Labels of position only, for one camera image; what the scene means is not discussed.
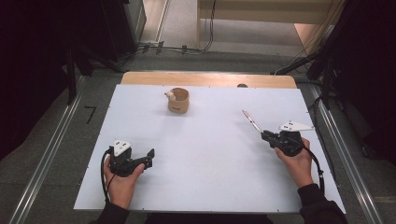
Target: white table surface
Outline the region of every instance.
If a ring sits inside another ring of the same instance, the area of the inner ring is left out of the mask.
[[[312,125],[300,90],[182,88],[190,108],[167,109],[173,86],[119,85],[98,136],[75,203],[77,210],[105,206],[100,161],[116,139],[133,144],[137,159],[155,148],[153,167],[138,179],[131,210],[196,213],[298,213],[297,187],[267,142],[243,115],[265,130],[293,120]],[[315,131],[302,132],[324,171],[328,200],[345,212]],[[312,175],[318,183],[317,167]]]

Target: sleeve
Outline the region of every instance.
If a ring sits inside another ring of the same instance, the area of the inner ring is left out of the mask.
[[[328,201],[317,184],[298,189],[303,207],[300,214],[305,224],[346,224],[347,218],[337,203]]]
[[[106,203],[99,218],[90,224],[124,224],[128,216],[128,210],[118,207],[114,203]]]

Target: human hand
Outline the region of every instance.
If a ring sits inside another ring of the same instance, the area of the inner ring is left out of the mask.
[[[110,170],[110,157],[107,157],[104,164],[104,174],[106,178],[106,186],[113,177],[113,173]],[[134,185],[136,184],[137,178],[143,173],[145,165],[139,164],[131,175],[121,177],[115,175],[111,180],[110,186],[108,186],[108,194],[110,195],[110,201],[115,205],[128,209],[132,198],[134,197]]]
[[[309,141],[302,138],[305,147],[309,148]],[[283,154],[279,148],[275,148],[276,155],[288,168],[291,178],[298,188],[314,183],[311,175],[312,158],[309,153],[303,149],[298,155],[289,157]]]

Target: marker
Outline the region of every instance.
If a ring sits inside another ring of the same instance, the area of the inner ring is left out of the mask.
[[[259,133],[262,132],[262,130],[260,130],[260,128],[257,126],[257,124],[254,122],[254,120],[250,117],[250,115],[248,114],[247,111],[242,110],[242,113],[244,113],[244,115],[248,118],[248,120],[250,120],[250,123],[253,125],[253,127],[259,131]]]

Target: aluminum rail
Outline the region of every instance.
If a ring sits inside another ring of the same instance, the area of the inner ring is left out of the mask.
[[[50,165],[55,157],[56,152],[58,151],[59,145],[64,138],[64,134],[69,126],[70,120],[73,118],[73,115],[78,107],[78,103],[81,99],[82,88],[85,85],[85,78],[80,77],[78,81],[78,94],[75,100],[69,105],[62,115],[62,118],[53,134],[51,139],[49,140],[49,144],[47,149],[45,150],[43,156],[41,157],[40,163],[35,168],[35,172],[31,177],[29,183],[24,189],[20,201],[17,205],[17,208],[14,211],[14,214],[9,221],[10,224],[19,224],[23,223],[29,214],[30,208],[32,207],[33,202],[35,201],[35,197],[39,192],[42,183],[44,182],[44,178],[50,168]]]
[[[320,90],[318,87],[311,86],[311,91],[315,98],[320,96]],[[338,129],[337,123],[332,116],[332,112],[327,110],[322,102],[319,103],[319,111],[330,132],[341,162],[345,166],[346,174],[348,175],[356,196],[361,203],[361,209],[363,210],[364,215],[366,215],[367,221],[370,224],[384,223],[376,209],[374,200],[361,177],[361,173],[348,151],[346,141]]]

